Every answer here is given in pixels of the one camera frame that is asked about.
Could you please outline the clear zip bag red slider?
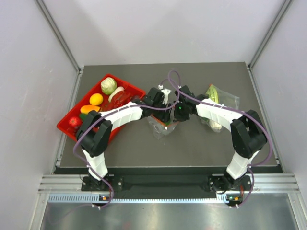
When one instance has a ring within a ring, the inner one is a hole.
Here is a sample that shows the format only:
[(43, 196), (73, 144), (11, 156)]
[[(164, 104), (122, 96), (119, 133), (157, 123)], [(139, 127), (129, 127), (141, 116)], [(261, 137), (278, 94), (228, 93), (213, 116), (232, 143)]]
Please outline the clear zip bag red slider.
[(156, 139), (161, 139), (170, 133), (172, 133), (179, 122), (173, 122), (172, 124), (166, 126), (165, 123), (162, 123), (158, 120), (156, 120), (153, 117), (147, 117), (147, 121), (153, 131), (153, 135)]

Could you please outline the fake cabbage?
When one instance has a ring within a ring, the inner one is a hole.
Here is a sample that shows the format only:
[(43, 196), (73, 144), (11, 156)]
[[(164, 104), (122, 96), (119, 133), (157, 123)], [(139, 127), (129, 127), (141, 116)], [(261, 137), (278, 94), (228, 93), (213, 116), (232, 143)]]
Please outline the fake cabbage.
[(106, 94), (112, 94), (117, 88), (117, 82), (112, 77), (107, 77), (100, 83), (101, 91)]

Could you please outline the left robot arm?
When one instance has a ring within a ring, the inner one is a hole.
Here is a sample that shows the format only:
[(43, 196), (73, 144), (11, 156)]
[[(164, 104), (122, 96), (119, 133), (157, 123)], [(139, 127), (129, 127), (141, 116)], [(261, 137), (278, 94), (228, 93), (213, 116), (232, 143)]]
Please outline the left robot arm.
[(104, 152), (108, 147), (111, 133), (115, 129), (151, 115), (168, 122), (171, 104), (168, 102), (170, 89), (151, 88), (141, 99), (134, 99), (127, 104), (106, 112), (90, 111), (76, 133), (77, 142), (85, 155), (89, 177), (98, 190), (107, 188), (109, 179)]

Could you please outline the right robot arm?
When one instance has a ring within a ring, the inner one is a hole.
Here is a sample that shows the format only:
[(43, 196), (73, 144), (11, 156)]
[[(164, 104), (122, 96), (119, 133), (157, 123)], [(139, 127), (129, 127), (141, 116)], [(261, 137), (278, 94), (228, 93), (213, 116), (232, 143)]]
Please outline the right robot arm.
[(246, 113), (235, 110), (203, 94), (196, 97), (186, 85), (175, 91), (175, 95), (179, 97), (174, 111), (175, 120), (185, 121), (190, 115), (196, 115), (216, 122), (231, 132), (235, 152), (222, 179), (226, 188), (236, 189), (241, 185), (248, 166), (267, 143), (258, 113), (254, 110)]

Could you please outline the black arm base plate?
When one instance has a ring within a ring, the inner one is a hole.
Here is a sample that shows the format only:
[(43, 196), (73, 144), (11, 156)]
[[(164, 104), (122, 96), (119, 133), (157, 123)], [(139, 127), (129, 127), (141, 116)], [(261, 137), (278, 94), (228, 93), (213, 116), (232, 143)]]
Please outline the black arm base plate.
[(226, 167), (110, 167), (106, 182), (98, 186), (89, 176), (81, 191), (107, 192), (111, 185), (115, 198), (213, 198), (218, 194), (251, 190), (248, 175), (232, 188), (222, 179)]

